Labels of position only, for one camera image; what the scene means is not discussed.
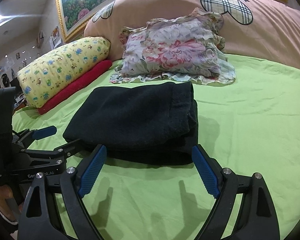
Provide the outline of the person's left hand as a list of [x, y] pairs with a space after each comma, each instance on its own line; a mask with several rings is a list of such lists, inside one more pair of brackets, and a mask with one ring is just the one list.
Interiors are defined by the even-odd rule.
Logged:
[[18, 225], [17, 219], [9, 207], [7, 200], [13, 199], [12, 189], [7, 186], [0, 186], [0, 225]]

